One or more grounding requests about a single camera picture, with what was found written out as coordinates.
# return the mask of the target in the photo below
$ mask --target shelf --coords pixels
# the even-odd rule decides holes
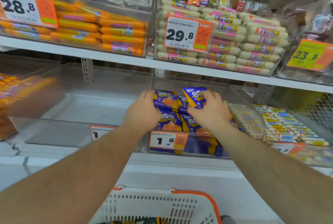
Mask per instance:
[[[225,71],[225,70],[212,69],[201,66],[177,64],[172,62],[153,60],[152,57],[140,58],[134,56],[125,56],[115,53],[94,51],[94,50],[76,48],[64,45],[42,43],[37,41],[30,41],[30,40],[5,37],[5,36],[0,36],[0,45],[10,46],[18,49],[54,53],[54,54],[74,56],[80,58],[84,57],[88,59],[116,62],[128,65],[144,66],[144,67],[157,68],[163,70],[171,70],[176,72],[199,74],[199,75],[212,76],[217,78],[248,81],[260,84],[274,85],[280,87],[291,87],[291,88],[333,94],[333,86],[306,83],[301,81],[293,81],[293,80],[253,75],[240,72]]]

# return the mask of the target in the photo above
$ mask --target person's right hand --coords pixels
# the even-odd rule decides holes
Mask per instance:
[[[187,111],[201,127],[215,132],[221,126],[231,125],[228,104],[218,93],[202,91],[200,96],[206,99],[206,105],[202,109],[189,107]]]

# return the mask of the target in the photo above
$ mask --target shopping basket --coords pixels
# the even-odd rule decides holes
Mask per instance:
[[[89,224],[161,217],[165,224],[222,224],[214,199],[207,193],[117,186]]]

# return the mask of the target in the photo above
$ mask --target orange sausage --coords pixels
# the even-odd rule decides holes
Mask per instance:
[[[16,23],[16,22],[10,22],[10,21],[0,21],[0,25],[6,29],[20,30],[20,31],[46,34],[46,35],[49,35],[52,31],[52,29],[44,28],[41,26],[28,25],[28,24]]]
[[[84,37],[94,37],[94,38],[98,38],[98,39],[101,37],[100,33],[91,33],[91,32],[64,29],[64,28],[56,29],[56,32],[69,33],[69,34],[79,35],[79,36],[84,36]]]
[[[94,14],[91,13],[75,13],[75,12],[57,12],[57,17],[64,18],[73,21],[81,21],[88,23],[96,23],[97,18]]]
[[[126,54],[132,54],[135,56],[142,56],[142,48],[138,47],[129,47],[129,46],[122,46],[122,45],[113,45],[102,43],[102,49],[107,51],[114,51],[114,52],[123,52]]]
[[[96,38],[72,35],[60,32],[51,32],[51,37],[58,41],[72,41],[85,44],[97,44]]]
[[[117,36],[117,35],[108,35],[102,34],[101,40],[103,43],[113,43],[113,42],[122,42],[126,44],[143,44],[144,38],[141,37],[126,37],[126,36]]]
[[[101,19],[99,21],[100,25],[105,27],[113,27],[113,28],[129,28],[129,29],[138,29],[144,30],[144,23],[140,21],[119,21],[119,20],[111,20],[111,19]]]
[[[101,32],[109,35],[120,35],[120,36],[132,36],[132,37],[144,37],[144,30],[133,30],[125,28],[111,28],[102,27]]]
[[[53,0],[53,4],[57,11],[81,12],[81,9],[75,6],[74,4],[57,0]]]
[[[37,34],[37,33],[31,33],[31,32],[26,32],[26,31],[19,31],[19,30],[10,30],[10,29],[5,29],[5,32],[7,34],[15,36],[15,37],[22,37],[22,38],[33,39],[33,40],[53,41],[53,39],[50,35],[45,35],[45,34]]]
[[[67,19],[58,19],[58,23],[60,28],[69,28],[98,33],[98,27],[96,24],[93,23],[84,23]]]

